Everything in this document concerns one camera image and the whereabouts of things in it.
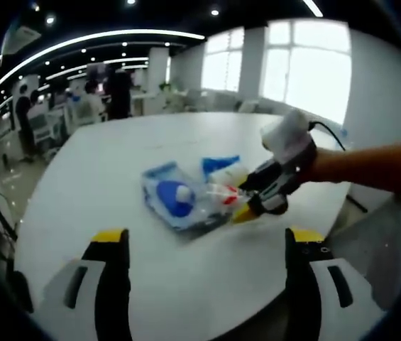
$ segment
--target human arm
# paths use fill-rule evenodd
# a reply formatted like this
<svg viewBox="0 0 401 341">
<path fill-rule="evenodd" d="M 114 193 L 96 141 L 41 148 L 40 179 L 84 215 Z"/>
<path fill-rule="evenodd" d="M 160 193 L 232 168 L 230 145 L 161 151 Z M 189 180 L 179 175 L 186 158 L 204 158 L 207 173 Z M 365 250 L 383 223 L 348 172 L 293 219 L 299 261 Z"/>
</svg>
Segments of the human arm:
<svg viewBox="0 0 401 341">
<path fill-rule="evenodd" d="M 401 194 L 401 144 L 345 152 L 319 149 L 300 180 L 347 181 Z"/>
</svg>

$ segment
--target white table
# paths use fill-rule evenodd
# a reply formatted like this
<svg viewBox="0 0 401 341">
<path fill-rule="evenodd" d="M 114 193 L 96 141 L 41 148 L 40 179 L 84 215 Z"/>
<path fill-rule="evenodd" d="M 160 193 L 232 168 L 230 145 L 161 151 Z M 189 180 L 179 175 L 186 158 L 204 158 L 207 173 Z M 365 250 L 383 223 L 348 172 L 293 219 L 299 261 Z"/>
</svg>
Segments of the white table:
<svg viewBox="0 0 401 341">
<path fill-rule="evenodd" d="M 239 154 L 253 170 L 271 157 L 260 128 L 267 114 L 189 113 L 137 117 L 77 130 L 37 185 L 20 228 L 16 270 L 35 306 L 48 281 L 80 258 L 102 229 L 131 238 L 131 332 L 139 340 L 209 340 L 241 324 L 285 288 L 284 230 L 328 234 L 348 183 L 308 183 L 282 217 L 221 227 L 194 241 L 167 228 L 143 204 L 141 173 L 170 160 L 202 179 L 203 156 Z M 313 131 L 318 146 L 336 148 Z"/>
</svg>

